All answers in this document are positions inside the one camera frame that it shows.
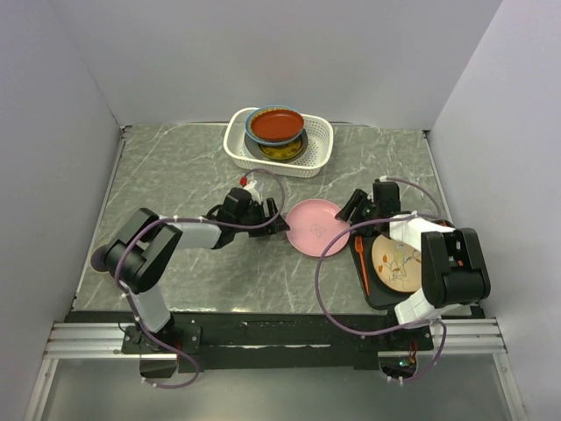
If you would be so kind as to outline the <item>yellow patterned brown-rimmed plate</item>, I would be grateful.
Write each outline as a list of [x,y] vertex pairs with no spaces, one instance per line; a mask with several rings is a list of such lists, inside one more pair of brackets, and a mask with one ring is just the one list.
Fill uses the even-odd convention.
[[303,150],[303,142],[294,140],[280,146],[266,146],[259,144],[259,150],[272,161],[290,161],[297,158]]

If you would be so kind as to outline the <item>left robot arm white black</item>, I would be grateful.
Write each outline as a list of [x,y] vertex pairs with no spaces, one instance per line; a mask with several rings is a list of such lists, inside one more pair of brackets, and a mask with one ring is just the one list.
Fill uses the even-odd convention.
[[201,218],[188,221],[138,209],[109,243],[92,253],[90,266],[118,277],[118,286],[133,303],[135,317],[146,327],[143,342],[161,353],[173,344],[174,330],[173,316],[158,282],[175,250],[217,250],[229,245],[240,232],[255,238],[289,230],[271,197],[263,200],[251,186],[233,188],[222,203]]

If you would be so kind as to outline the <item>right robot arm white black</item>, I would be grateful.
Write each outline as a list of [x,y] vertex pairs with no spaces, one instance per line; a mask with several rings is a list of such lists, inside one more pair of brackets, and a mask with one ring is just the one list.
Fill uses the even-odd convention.
[[370,193],[356,189],[335,216],[352,229],[348,244],[367,304],[395,318],[383,329],[393,349],[414,339],[411,323],[439,318],[491,292],[478,234],[440,213],[403,210],[402,183],[382,176]]

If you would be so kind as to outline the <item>pink plate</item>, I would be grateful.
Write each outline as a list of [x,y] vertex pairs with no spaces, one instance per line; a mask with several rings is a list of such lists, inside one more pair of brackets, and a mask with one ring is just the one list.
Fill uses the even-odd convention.
[[285,220],[290,230],[289,243],[299,252],[319,257],[340,232],[348,229],[347,222],[336,219],[340,208],[324,199],[309,199],[295,205]]

